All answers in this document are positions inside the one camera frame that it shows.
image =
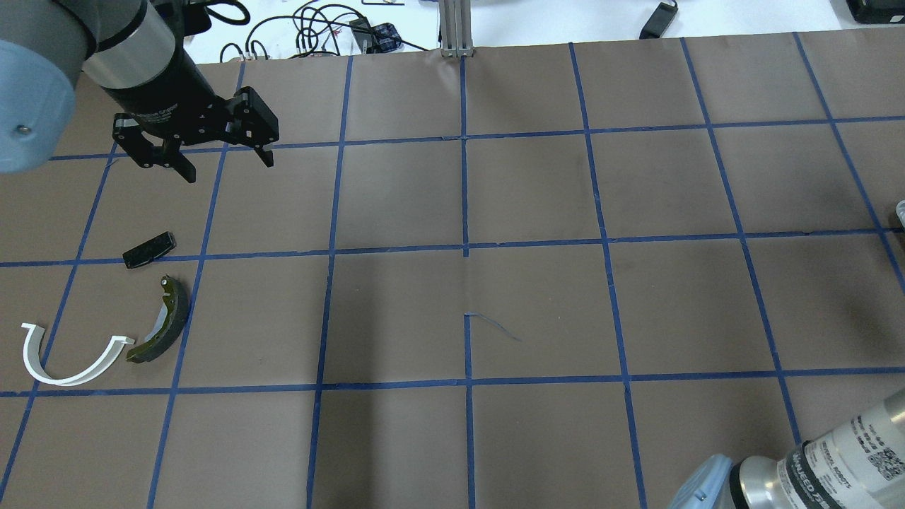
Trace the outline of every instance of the qr code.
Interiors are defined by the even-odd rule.
[[[877,472],[887,481],[891,481],[900,475],[905,475],[905,463],[896,456],[896,452],[886,447],[879,453],[868,456],[871,465],[877,467]]]

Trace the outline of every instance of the white background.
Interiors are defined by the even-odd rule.
[[[349,5],[366,15],[372,25],[389,22],[403,39],[429,49],[438,47],[437,4],[424,0],[396,1],[404,5],[362,5],[361,0],[320,0],[314,5]],[[291,14],[304,3],[302,0],[243,2],[252,13],[252,24],[230,26],[213,20],[211,30],[186,40],[186,49],[197,63],[218,62],[224,44],[235,42],[244,47],[245,36],[254,24],[268,16]],[[475,46],[637,39],[644,22],[659,3],[660,0],[472,0],[472,36]],[[220,5],[216,10],[237,16],[232,7]],[[348,22],[354,16],[344,19]],[[888,25],[857,24],[845,0],[679,0],[679,13],[664,37],[872,26]],[[296,53],[295,35],[292,21],[280,20],[258,29],[254,39],[260,40],[272,57],[286,58]],[[348,29],[343,30],[340,39],[343,54],[357,53],[357,49],[352,50]],[[229,50],[224,58],[235,56],[236,51]]]

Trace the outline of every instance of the blue cap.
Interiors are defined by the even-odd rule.
[[[731,459],[723,455],[711,456],[679,488],[668,509],[713,509],[730,470]]]
[[[75,109],[66,75],[38,53],[0,40],[0,173],[41,166]]]

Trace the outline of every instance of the blue grid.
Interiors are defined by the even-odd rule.
[[[160,468],[162,466],[163,457],[166,451],[167,434],[169,423],[172,418],[173,406],[176,396],[179,394],[227,394],[227,393],[244,393],[244,392],[286,392],[286,391],[311,391],[315,395],[315,403],[312,413],[311,441],[310,441],[310,461],[308,472],[308,499],[307,507],[311,508],[313,500],[315,468],[317,463],[317,448],[319,435],[319,415],[321,408],[321,399],[324,391],[336,390],[387,390],[387,389],[412,389],[412,388],[436,388],[436,387],[464,387],[466,390],[466,444],[468,458],[468,500],[469,507],[473,509],[476,506],[475,494],[475,452],[474,452],[474,423],[473,423],[473,405],[472,390],[476,386],[494,386],[494,385],[520,385],[520,384],[575,384],[575,383],[621,383],[624,386],[625,408],[627,416],[627,426],[631,441],[634,472],[637,483],[638,498],[642,509],[647,509],[646,494],[644,492],[642,458],[638,444],[637,430],[634,422],[634,405],[632,401],[631,385],[633,382],[639,381],[669,381],[669,380],[716,380],[716,379],[776,379],[782,392],[783,401],[786,405],[789,426],[791,433],[796,441],[800,442],[800,436],[795,422],[795,412],[788,394],[786,379],[795,377],[823,377],[823,376],[844,376],[844,375],[875,375],[875,374],[905,374],[905,366],[888,366],[878,368],[847,368],[847,369],[816,369],[816,370],[784,370],[782,367],[776,343],[770,328],[769,319],[767,317],[767,309],[761,295],[759,284],[757,281],[757,273],[748,250],[749,238],[780,238],[780,237],[796,237],[796,236],[827,236],[827,235],[878,235],[881,239],[883,247],[890,259],[890,263],[894,273],[896,274],[899,284],[905,291],[905,278],[902,271],[895,260],[891,245],[886,238],[888,233],[902,233],[902,228],[884,228],[881,225],[876,211],[868,197],[864,188],[857,168],[845,147],[843,138],[838,130],[838,124],[856,123],[856,122],[885,122],[885,121],[901,121],[905,120],[905,116],[889,116],[889,117],[859,117],[849,119],[838,119],[831,113],[828,103],[825,99],[820,84],[816,78],[814,70],[808,60],[807,53],[798,34],[794,34],[795,43],[804,63],[805,68],[814,85],[823,105],[826,114],[825,120],[785,120],[770,122],[731,122],[731,123],[712,123],[704,102],[703,94],[698,83],[697,75],[694,71],[694,63],[684,39],[681,39],[681,47],[685,59],[688,64],[689,73],[700,103],[701,112],[703,114],[703,124],[689,125],[673,125],[673,126],[635,126],[626,128],[608,128],[608,129],[591,129],[587,117],[587,109],[585,103],[585,94],[581,81],[581,73],[573,44],[568,46],[570,58],[576,79],[576,88],[578,92],[579,103],[582,112],[583,128],[581,130],[558,130],[558,131],[536,131],[536,132],[513,132],[513,133],[497,133],[497,134],[474,134],[469,135],[467,130],[466,117],[466,62],[462,59],[460,62],[460,79],[461,79],[461,119],[462,131],[459,136],[454,137],[428,137],[428,138],[406,138],[406,139],[371,139],[360,141],[346,141],[346,124],[348,119],[348,101],[352,76],[353,59],[348,59],[347,73],[345,81],[345,90],[343,94],[342,120],[340,127],[339,140],[337,142],[318,142],[318,143],[291,143],[277,144],[275,149],[305,149],[313,147],[335,147],[338,150],[336,179],[334,185],[334,195],[332,204],[332,214],[330,219],[330,237],[329,249],[312,250],[312,251],[283,251],[283,252],[258,252],[258,253],[232,253],[232,254],[208,254],[207,243],[210,235],[211,224],[214,219],[214,209],[220,185],[220,179],[223,173],[224,161],[230,151],[246,151],[246,147],[229,147],[224,144],[221,148],[205,148],[205,149],[186,149],[186,153],[219,153],[220,160],[217,166],[214,188],[211,195],[210,206],[208,210],[207,221],[205,225],[205,233],[202,242],[201,252],[199,255],[180,255],[166,256],[161,261],[197,261],[197,271],[195,274],[195,290],[192,295],[192,309],[194,310],[195,296],[199,292],[202,279],[202,272],[206,260],[220,259],[240,259],[240,258],[256,258],[256,257],[293,257],[293,256],[327,256],[329,259],[327,273],[327,289],[324,297],[323,322],[321,326],[320,350],[318,360],[317,382],[313,384],[287,384],[287,385],[267,385],[267,386],[238,386],[238,387],[179,387],[179,377],[182,369],[182,362],[185,356],[186,345],[191,328],[192,315],[190,314],[188,323],[183,332],[182,340],[179,345],[176,368],[173,375],[173,381],[169,388],[152,388],[152,389],[38,389],[39,383],[36,381],[30,390],[24,391],[0,391],[0,398],[27,398],[22,421],[11,450],[9,459],[6,463],[2,484],[0,484],[0,501],[3,495],[9,476],[14,467],[15,457],[18,452],[22,437],[28,424],[34,399],[38,397],[87,397],[87,396],[126,396],[126,395],[168,395],[167,410],[164,418],[164,424],[161,429],[160,440],[157,450],[157,458],[154,466],[151,486],[148,491],[148,509],[154,506],[155,496],[157,492],[157,482],[159,479]],[[244,64],[240,67],[239,79],[236,89],[241,87],[244,75]],[[873,229],[852,229],[852,230],[824,230],[815,232],[746,232],[741,223],[729,179],[723,165],[722,157],[719,152],[719,144],[716,140],[715,130],[735,129],[746,127],[768,127],[768,126],[786,126],[786,125],[829,125],[833,130],[840,151],[843,153],[845,162],[852,174],[853,180],[861,193],[864,204],[871,215],[874,224]],[[717,161],[720,177],[722,179],[729,207],[732,212],[736,225],[736,232],[712,235],[653,235],[653,236],[635,236],[635,237],[616,237],[612,238],[606,234],[603,209],[601,207],[600,193],[596,181],[596,169],[594,160],[594,150],[591,143],[591,136],[599,133],[615,133],[615,132],[638,132],[638,131],[663,131],[663,130],[706,130],[710,137],[711,146],[713,148],[714,157]],[[600,229],[599,238],[583,238],[583,239],[567,239],[567,240],[548,240],[548,241],[524,241],[524,242],[505,242],[505,243],[471,243],[468,237],[468,160],[467,160],[467,141],[469,139],[505,139],[505,138],[530,138],[530,137],[547,137],[547,136],[577,136],[583,135],[586,141],[586,149],[588,163],[590,166],[590,179],[594,192],[595,211],[597,222]],[[402,245],[393,247],[376,247],[376,248],[356,248],[356,249],[337,249],[336,248],[336,225],[338,216],[339,189],[341,185],[341,170],[343,162],[343,152],[346,146],[353,145],[370,145],[370,144],[386,144],[386,143],[412,143],[412,142],[440,142],[440,141],[459,141],[461,143],[462,152],[462,244],[460,245]],[[96,258],[83,259],[81,257],[88,234],[91,230],[91,224],[94,220],[97,207],[100,202],[100,196],[104,188],[107,176],[109,174],[110,165],[117,159],[126,157],[125,154],[116,152],[116,145],[111,148],[107,154],[88,154],[88,155],[72,155],[58,156],[52,160],[72,160],[72,159],[106,159],[106,166],[98,185],[94,201],[85,225],[79,249],[76,256],[70,260],[44,260],[29,262],[2,262],[0,268],[4,267],[26,267],[26,266],[51,266],[66,265],[71,266],[69,279],[65,285],[60,305],[54,318],[52,333],[50,334],[44,353],[42,363],[46,363],[50,354],[51,347],[55,338],[63,310],[65,308],[69,292],[74,280],[76,271],[80,265],[86,264],[119,264],[121,260],[118,258]],[[751,280],[752,290],[757,298],[757,306],[761,314],[764,330],[767,336],[767,342],[773,357],[774,369],[761,371],[733,371],[733,372],[693,372],[693,373],[663,373],[663,374],[642,374],[633,375],[628,367],[628,359],[625,354],[624,340],[621,330],[621,322],[619,317],[618,299],[616,287],[614,284],[613,267],[610,257],[610,245],[617,243],[646,243],[646,242],[683,242],[695,240],[720,240],[720,239],[737,239],[743,255],[745,256],[748,266],[748,273]],[[330,298],[332,293],[333,269],[336,256],[338,255],[362,255],[374,253],[397,253],[397,252],[413,252],[413,251],[451,251],[462,250],[463,256],[468,256],[471,249],[494,249],[506,247],[530,247],[530,246],[550,246],[550,245],[601,245],[603,247],[603,255],[605,261],[605,275],[610,294],[610,302],[612,305],[612,313],[614,318],[614,327],[616,332],[616,342],[619,352],[620,374],[618,375],[587,375],[587,376],[562,376],[562,377],[519,377],[519,378],[485,378],[475,379],[472,376],[472,335],[471,335],[471,316],[463,317],[464,328],[464,349],[465,349],[465,377],[460,379],[429,379],[429,380],[412,380],[412,381],[396,381],[396,382],[376,382],[376,383],[324,383],[324,365],[327,353],[327,337],[329,326],[329,310]]]

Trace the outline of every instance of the metal post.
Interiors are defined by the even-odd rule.
[[[441,54],[472,56],[472,0],[439,0]]]

